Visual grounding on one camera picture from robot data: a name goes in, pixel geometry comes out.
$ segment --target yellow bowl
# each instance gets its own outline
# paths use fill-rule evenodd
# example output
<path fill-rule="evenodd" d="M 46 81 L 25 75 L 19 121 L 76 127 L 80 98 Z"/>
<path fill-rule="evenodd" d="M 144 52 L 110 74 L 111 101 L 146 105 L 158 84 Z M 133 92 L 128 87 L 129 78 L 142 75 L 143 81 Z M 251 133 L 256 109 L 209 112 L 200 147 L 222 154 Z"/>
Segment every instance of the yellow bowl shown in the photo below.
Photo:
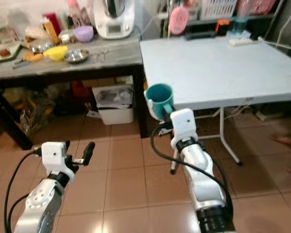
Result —
<path fill-rule="evenodd" d="M 61 61 L 64 59 L 66 52 L 68 51 L 67 46 L 57 46 L 46 50 L 43 55 L 49 57 L 53 61 Z"/>

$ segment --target power strip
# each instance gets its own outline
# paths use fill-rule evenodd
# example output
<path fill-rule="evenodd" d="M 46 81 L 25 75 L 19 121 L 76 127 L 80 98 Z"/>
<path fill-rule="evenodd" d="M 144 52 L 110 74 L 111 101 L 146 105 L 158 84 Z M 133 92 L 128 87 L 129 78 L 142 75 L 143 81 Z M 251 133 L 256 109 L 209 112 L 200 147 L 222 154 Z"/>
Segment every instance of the power strip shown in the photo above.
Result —
<path fill-rule="evenodd" d="M 243 45 L 253 45 L 260 43 L 259 40 L 252 40 L 250 38 L 238 38 L 238 39 L 230 39 L 228 41 L 229 45 L 235 47 L 235 46 L 243 46 Z"/>

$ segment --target dark wooden table frame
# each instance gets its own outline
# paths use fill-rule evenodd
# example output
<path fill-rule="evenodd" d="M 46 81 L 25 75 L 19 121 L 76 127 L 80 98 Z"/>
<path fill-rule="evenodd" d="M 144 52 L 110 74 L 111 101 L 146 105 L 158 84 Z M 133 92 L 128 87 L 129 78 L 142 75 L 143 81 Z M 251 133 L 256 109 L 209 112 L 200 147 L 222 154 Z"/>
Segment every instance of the dark wooden table frame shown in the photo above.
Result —
<path fill-rule="evenodd" d="M 23 76 L 0 80 L 0 89 L 9 87 L 46 86 L 53 83 L 66 83 L 71 81 L 111 78 L 119 76 L 132 76 L 137 101 L 137 114 L 141 138 L 148 137 L 147 105 L 143 95 L 145 72 L 143 65 L 129 65 L 108 67 L 91 70 L 79 70 L 66 73 L 50 73 L 36 76 Z M 0 125 L 20 145 L 23 150 L 32 148 L 32 141 L 16 125 L 19 122 L 17 113 L 0 93 Z"/>

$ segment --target metal bowl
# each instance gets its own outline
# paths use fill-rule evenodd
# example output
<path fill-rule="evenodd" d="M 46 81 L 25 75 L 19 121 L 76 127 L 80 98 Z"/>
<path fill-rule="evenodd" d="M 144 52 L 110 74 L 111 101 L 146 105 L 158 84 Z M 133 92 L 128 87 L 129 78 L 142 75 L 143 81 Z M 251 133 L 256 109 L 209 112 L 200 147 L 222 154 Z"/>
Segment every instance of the metal bowl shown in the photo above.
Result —
<path fill-rule="evenodd" d="M 54 47 L 54 43 L 50 40 L 34 40 L 30 42 L 29 50 L 34 53 L 43 53 Z"/>
<path fill-rule="evenodd" d="M 88 58 L 88 55 L 88 50 L 71 50 L 65 54 L 64 59 L 69 63 L 75 64 L 85 61 Z"/>

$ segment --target shelf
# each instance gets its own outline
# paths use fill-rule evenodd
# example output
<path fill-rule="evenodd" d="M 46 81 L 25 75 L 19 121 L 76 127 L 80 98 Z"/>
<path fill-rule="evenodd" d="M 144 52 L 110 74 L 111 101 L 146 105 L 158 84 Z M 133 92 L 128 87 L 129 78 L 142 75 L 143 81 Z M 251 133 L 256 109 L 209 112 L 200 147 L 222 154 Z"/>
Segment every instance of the shelf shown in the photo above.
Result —
<path fill-rule="evenodd" d="M 249 16 L 248 20 L 256 20 L 256 19 L 272 19 L 274 14 L 268 15 L 260 15 L 260 16 Z M 227 18 L 229 21 L 234 21 L 236 17 Z M 204 24 L 212 24 L 217 23 L 217 19 L 209 19 L 209 20 L 192 20 L 188 22 L 187 26 L 195 26 L 195 25 L 204 25 Z"/>

